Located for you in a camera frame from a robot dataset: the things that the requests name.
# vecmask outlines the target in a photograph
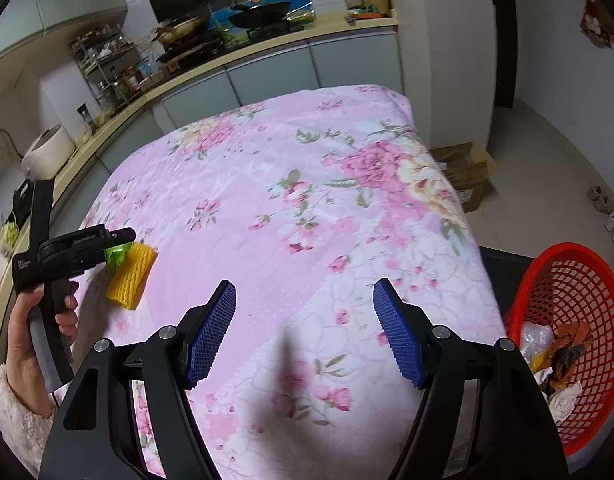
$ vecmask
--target cardboard box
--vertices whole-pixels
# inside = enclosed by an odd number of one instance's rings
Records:
[[[465,213],[480,206],[487,179],[496,172],[496,163],[485,150],[475,150],[472,142],[430,150],[452,184]]]

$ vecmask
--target kitchen counter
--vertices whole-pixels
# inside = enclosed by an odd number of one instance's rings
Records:
[[[352,24],[347,23],[344,20],[344,13],[328,14],[319,17],[314,23],[305,26],[304,30],[299,32],[292,32],[284,36],[272,38],[270,40],[261,41],[260,43],[252,44],[225,54],[217,59],[211,60],[205,64],[197,66],[187,72],[181,73],[161,85],[151,89],[144,95],[136,99],[133,103],[127,106],[123,111],[113,117],[107,124],[102,126],[96,134],[76,153],[71,157],[69,162],[65,165],[60,173],[56,176],[55,186],[53,189],[53,203],[55,204],[58,199],[63,195],[65,190],[71,181],[77,176],[78,172],[84,167],[84,165],[91,159],[100,147],[116,132],[123,124],[129,120],[132,115],[136,114],[143,107],[149,105],[155,99],[158,99],[162,95],[170,92],[178,86],[190,81],[198,76],[215,70],[227,63],[243,59],[244,57],[257,54],[264,50],[283,46],[285,44],[293,43],[295,41],[308,40],[310,38],[317,38],[319,36],[326,36],[328,34],[336,34],[340,32],[352,32],[354,30],[362,30],[367,28],[377,27],[395,27],[398,25],[398,20],[394,18],[380,18],[376,20],[359,20]],[[29,228],[28,222],[22,227],[20,236],[14,246],[14,252],[19,253],[25,251],[29,245]],[[11,264],[9,263],[5,276],[0,283],[0,334],[2,331],[2,323],[7,313],[7,305],[9,303],[11,294],[13,292],[13,278],[10,270]]]

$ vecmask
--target blue gripper pad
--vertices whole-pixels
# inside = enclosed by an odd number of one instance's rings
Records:
[[[211,311],[191,345],[189,365],[184,374],[191,388],[206,378],[212,369],[213,360],[236,311],[236,287],[229,283],[216,301],[205,308]]]
[[[393,356],[396,358],[400,373],[419,388],[426,374],[422,365],[422,352],[415,336],[408,328],[400,308],[407,306],[398,298],[391,284],[382,279],[373,286],[373,309],[387,336]]]

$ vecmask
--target black frying pan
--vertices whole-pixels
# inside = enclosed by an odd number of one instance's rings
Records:
[[[241,12],[230,16],[229,21],[240,28],[267,27],[282,22],[290,7],[290,2],[274,2],[253,7],[234,5],[231,9]]]

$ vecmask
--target tiled floor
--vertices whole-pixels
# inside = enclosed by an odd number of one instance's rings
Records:
[[[590,184],[596,184],[588,176],[589,166],[585,171],[548,128],[552,126],[525,105],[496,111],[488,150],[498,171],[480,208],[467,215],[472,232],[481,246],[526,256],[537,256],[559,242],[578,242],[602,256],[614,272],[606,216],[586,197]],[[591,458],[613,423],[614,411],[597,438],[570,460],[570,467]]]

